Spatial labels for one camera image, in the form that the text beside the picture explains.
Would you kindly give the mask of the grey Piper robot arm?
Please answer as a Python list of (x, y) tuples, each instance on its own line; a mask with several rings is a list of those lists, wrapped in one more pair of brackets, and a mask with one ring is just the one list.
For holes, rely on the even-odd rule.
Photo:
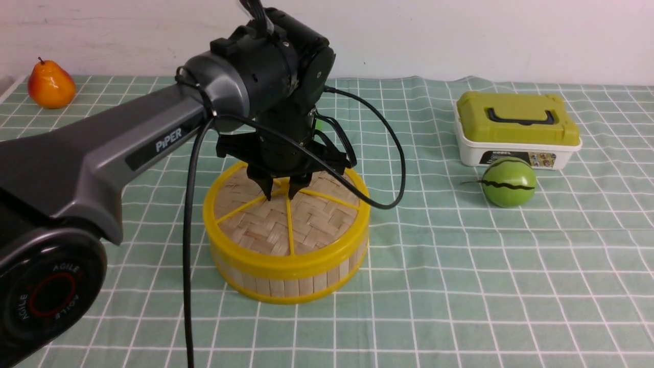
[(336, 54), (282, 10), (245, 1), (252, 20), (177, 69), (173, 85), (51, 132), (2, 142), (2, 367), (59, 337), (88, 311), (107, 272), (101, 240), (123, 240), (124, 187), (189, 139), (183, 242), (189, 253), (195, 170), (210, 129), (219, 157), (247, 165), (264, 195), (346, 156), (316, 144), (312, 111)]

